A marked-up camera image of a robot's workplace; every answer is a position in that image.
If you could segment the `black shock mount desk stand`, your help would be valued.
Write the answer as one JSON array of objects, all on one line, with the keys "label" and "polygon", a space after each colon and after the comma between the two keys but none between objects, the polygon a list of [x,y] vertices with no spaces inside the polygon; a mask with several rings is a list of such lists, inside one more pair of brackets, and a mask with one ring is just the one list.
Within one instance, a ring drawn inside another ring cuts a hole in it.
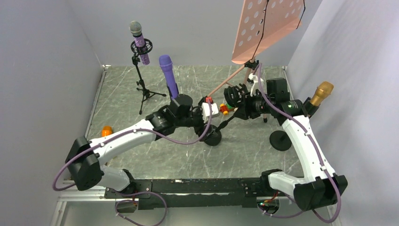
[{"label": "black shock mount desk stand", "polygon": [[[236,86],[228,86],[224,88],[223,90],[223,96],[225,103],[223,104],[228,104],[232,107],[235,107],[235,104],[244,99],[248,93],[247,86],[240,83],[239,85]],[[222,140],[222,134],[221,130],[224,129],[233,119],[238,119],[233,116],[234,112],[230,112],[228,115],[221,115],[225,116],[226,118],[220,122],[218,126],[211,126],[211,129],[206,135],[206,138],[204,140],[205,144],[209,146],[217,146],[221,140]]]}]

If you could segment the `glitter purple silver microphone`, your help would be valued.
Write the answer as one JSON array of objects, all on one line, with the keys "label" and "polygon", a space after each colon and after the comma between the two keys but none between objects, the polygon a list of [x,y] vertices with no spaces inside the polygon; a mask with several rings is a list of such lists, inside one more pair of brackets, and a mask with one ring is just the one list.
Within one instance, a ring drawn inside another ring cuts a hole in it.
[{"label": "glitter purple silver microphone", "polygon": [[148,65],[150,63],[150,59],[148,53],[145,53],[147,51],[147,47],[142,34],[141,24],[138,21],[132,21],[129,28],[134,37],[137,54],[140,56],[143,65]]}]

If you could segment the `orange microphone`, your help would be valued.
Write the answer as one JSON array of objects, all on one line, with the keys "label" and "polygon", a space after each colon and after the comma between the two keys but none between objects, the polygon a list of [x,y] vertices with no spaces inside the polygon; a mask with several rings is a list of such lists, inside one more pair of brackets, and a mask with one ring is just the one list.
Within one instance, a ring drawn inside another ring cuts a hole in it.
[{"label": "orange microphone", "polygon": [[113,129],[111,126],[104,126],[101,131],[102,137],[106,137],[113,134]]}]

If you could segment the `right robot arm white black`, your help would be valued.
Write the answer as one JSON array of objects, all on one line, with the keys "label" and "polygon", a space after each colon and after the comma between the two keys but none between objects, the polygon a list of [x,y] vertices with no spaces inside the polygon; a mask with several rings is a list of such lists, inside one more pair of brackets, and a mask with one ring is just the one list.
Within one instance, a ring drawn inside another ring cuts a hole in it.
[{"label": "right robot arm white black", "polygon": [[310,118],[321,102],[333,91],[333,84],[322,82],[312,97],[304,102],[290,99],[287,81],[283,78],[266,82],[263,93],[260,82],[248,90],[244,84],[228,87],[224,97],[228,105],[235,107],[234,116],[243,120],[255,119],[270,114],[281,126],[271,133],[270,144],[279,151],[293,147],[303,170],[303,177],[297,178],[280,169],[264,171],[260,177],[260,191],[272,195],[283,192],[294,198],[303,211],[314,210],[338,203],[348,182],[345,176],[337,175],[324,156],[313,134]]}]

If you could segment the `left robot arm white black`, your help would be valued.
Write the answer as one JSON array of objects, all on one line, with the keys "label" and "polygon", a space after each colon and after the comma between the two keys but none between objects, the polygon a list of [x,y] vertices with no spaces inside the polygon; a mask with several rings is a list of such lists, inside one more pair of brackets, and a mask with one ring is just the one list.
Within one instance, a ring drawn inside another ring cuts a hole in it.
[{"label": "left robot arm white black", "polygon": [[[179,94],[169,105],[126,129],[92,140],[87,140],[85,136],[77,138],[60,171],[70,172],[73,186],[79,191],[102,186],[128,198],[136,191],[133,176],[126,169],[111,168],[106,163],[130,149],[159,139],[181,145],[205,141],[213,119],[212,107],[211,97],[204,97],[198,106],[193,107],[188,95]],[[187,142],[170,138],[178,127],[196,128],[199,137]]]}]

